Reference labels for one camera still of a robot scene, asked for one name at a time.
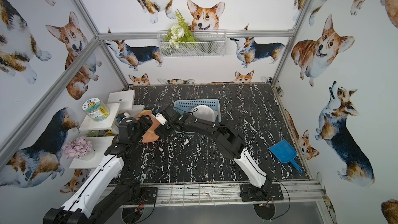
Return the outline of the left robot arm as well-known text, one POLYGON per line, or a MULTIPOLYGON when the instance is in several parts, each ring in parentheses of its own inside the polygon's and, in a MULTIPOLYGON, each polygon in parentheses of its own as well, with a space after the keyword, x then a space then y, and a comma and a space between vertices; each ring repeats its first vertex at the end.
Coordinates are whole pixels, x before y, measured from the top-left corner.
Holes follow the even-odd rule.
POLYGON ((118 142, 108 147, 98 167, 69 200, 45 214, 43 223, 103 224, 122 205, 128 202, 142 204, 144 196, 135 179, 124 179, 104 199, 100 196, 122 170, 123 156, 138 148, 152 125, 148 115, 123 118, 118 142))

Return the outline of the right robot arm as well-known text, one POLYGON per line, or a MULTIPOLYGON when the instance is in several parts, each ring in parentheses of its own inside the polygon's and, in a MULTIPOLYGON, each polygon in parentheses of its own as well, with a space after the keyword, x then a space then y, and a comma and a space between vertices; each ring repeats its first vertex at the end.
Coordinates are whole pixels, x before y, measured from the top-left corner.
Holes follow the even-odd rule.
POLYGON ((196 133, 212 139, 221 154, 234 161, 248 177, 251 185, 240 193, 243 201, 266 201, 272 198, 270 190, 273 181, 249 153, 240 130, 221 122, 197 118, 191 113, 181 114, 172 106, 156 113, 155 118, 160 123, 155 134, 162 139, 168 137, 172 131, 196 133))

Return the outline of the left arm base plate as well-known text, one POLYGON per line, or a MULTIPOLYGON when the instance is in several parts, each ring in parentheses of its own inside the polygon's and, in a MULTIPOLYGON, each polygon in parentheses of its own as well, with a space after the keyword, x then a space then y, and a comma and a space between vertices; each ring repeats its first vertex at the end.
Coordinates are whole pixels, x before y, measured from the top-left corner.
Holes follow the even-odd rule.
POLYGON ((157 201, 158 187, 143 187, 125 205, 154 205, 157 201))

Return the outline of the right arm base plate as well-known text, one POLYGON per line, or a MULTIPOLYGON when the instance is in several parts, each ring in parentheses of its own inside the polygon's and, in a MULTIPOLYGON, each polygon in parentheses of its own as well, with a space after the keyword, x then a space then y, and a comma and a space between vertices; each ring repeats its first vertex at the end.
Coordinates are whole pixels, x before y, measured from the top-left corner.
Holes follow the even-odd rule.
POLYGON ((267 190, 257 188, 251 184, 241 184, 239 196, 244 202, 260 202, 268 200, 283 200, 280 184, 272 184, 267 190))

